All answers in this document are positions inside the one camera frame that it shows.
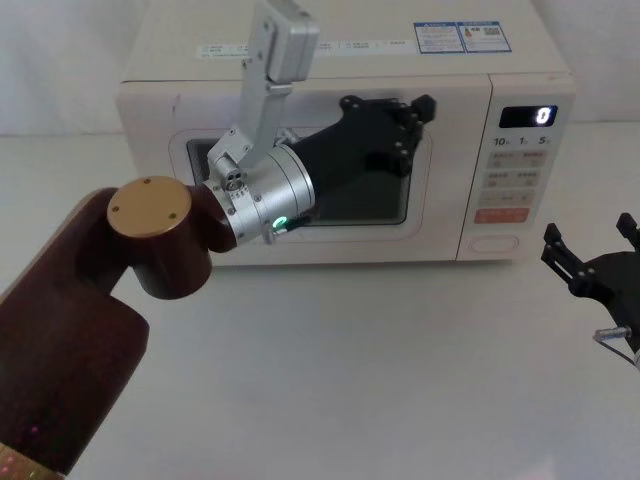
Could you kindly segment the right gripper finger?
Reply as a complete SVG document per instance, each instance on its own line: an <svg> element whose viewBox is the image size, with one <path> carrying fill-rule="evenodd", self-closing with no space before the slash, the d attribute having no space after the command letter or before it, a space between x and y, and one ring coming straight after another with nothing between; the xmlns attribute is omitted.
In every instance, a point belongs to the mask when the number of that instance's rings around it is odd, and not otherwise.
<svg viewBox="0 0 640 480"><path fill-rule="evenodd" d="M555 223L547 225L544 242L541 260L567 284L572 295L593 298L595 270L566 246Z"/></svg>
<svg viewBox="0 0 640 480"><path fill-rule="evenodd" d="M633 247L636 253L640 253L639 226L633 216L628 212L620 214L616 228L621 236Z"/></svg>

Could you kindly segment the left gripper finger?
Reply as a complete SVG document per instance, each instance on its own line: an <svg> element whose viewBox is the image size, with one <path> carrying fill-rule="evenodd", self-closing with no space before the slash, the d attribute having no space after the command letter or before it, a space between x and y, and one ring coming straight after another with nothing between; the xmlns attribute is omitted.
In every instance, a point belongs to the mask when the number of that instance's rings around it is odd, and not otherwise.
<svg viewBox="0 0 640 480"><path fill-rule="evenodd" d="M410 115L435 115L436 100L430 95L421 95L410 103L395 102L394 109Z"/></svg>
<svg viewBox="0 0 640 480"><path fill-rule="evenodd" d="M394 158L396 176L408 176L411 173L413 158L423 139L425 126L432 122L435 116L435 107L407 107L397 115L401 139Z"/></svg>

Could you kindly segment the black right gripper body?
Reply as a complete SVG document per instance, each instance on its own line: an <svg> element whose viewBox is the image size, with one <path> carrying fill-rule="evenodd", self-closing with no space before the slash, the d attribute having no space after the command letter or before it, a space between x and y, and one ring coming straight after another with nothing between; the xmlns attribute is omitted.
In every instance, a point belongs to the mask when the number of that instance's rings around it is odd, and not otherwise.
<svg viewBox="0 0 640 480"><path fill-rule="evenodd" d="M578 298L599 302L617 327L628 327L627 343L639 352L639 254L617 252L588 261L569 291Z"/></svg>

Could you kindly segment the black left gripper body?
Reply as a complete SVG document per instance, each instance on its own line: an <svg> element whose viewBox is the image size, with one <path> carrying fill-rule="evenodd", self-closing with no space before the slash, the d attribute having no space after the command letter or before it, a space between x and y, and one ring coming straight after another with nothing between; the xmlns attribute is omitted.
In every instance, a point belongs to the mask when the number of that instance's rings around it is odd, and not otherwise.
<svg viewBox="0 0 640 480"><path fill-rule="evenodd" d="M400 104L391 99L341 99L340 120L291 146L310 177L315 202L366 173L401 176L395 150Z"/></svg>

